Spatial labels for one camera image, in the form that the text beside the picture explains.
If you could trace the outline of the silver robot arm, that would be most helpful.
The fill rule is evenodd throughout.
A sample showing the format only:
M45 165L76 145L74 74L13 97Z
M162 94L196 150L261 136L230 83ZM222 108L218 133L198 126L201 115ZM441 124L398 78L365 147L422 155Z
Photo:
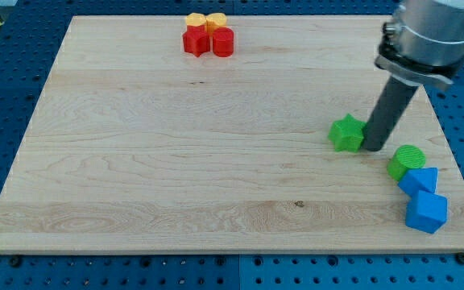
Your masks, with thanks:
M382 33L377 67L445 91L464 61L464 0L404 0Z

